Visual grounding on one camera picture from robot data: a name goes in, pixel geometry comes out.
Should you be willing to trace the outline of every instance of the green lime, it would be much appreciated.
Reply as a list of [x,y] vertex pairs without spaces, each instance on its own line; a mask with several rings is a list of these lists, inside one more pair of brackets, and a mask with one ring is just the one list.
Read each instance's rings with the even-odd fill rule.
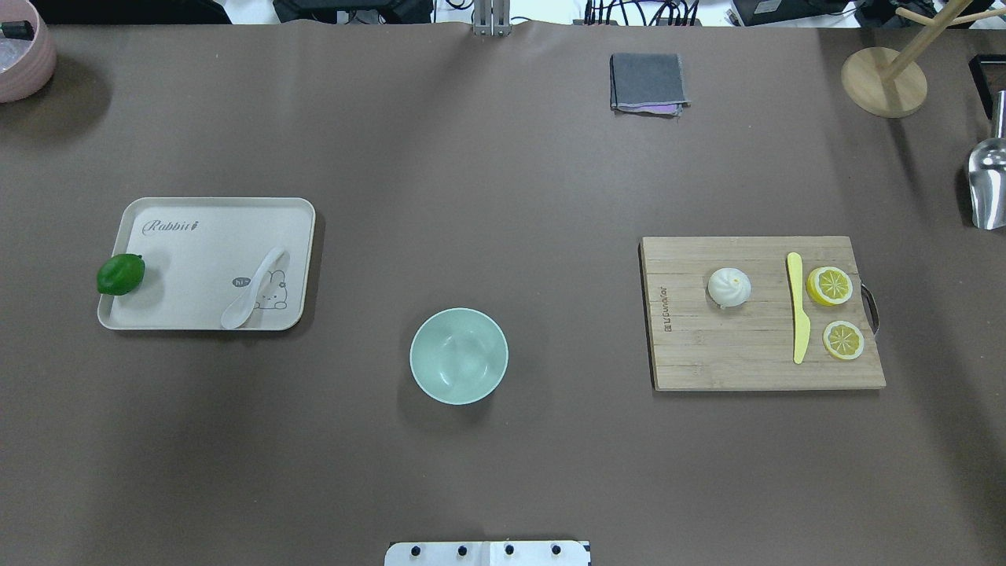
[[112,255],[98,269],[98,293],[105,296],[125,296],[140,286],[146,269],[147,265],[141,255]]

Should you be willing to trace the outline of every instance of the gray cloth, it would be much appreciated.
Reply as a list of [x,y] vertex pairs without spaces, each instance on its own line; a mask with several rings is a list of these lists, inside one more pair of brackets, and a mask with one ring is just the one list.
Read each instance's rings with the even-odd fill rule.
[[675,53],[615,53],[611,67],[612,110],[677,116],[691,102]]

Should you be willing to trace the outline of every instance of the cutting board handle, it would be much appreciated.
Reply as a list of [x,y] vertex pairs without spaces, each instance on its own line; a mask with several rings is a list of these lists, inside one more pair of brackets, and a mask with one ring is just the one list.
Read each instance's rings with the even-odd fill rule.
[[866,302],[866,309],[870,314],[870,331],[873,331],[873,336],[877,336],[877,331],[880,330],[880,314],[877,313],[877,302],[873,299],[873,294],[866,288],[865,282],[859,281],[859,293],[863,296],[863,301]]

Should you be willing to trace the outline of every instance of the white spoon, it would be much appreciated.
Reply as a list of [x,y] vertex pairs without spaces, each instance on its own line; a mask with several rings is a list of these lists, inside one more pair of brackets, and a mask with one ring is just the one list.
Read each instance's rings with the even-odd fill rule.
[[248,287],[241,292],[241,295],[237,296],[234,303],[223,310],[223,315],[220,316],[220,326],[224,330],[233,331],[247,322],[248,317],[252,317],[252,312],[255,310],[255,300],[259,296],[259,289],[262,288],[263,278],[266,277],[269,267],[286,252],[287,250],[283,247],[276,246],[266,253],[262,262],[259,263],[259,268],[255,270],[255,276],[252,277]]

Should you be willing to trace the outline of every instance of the metal scoop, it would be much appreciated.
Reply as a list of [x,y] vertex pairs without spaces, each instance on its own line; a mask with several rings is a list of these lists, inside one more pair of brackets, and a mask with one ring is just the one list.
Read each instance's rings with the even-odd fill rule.
[[971,220],[978,227],[995,229],[1006,225],[1006,90],[996,92],[992,113],[992,136],[975,146],[968,159],[971,185]]

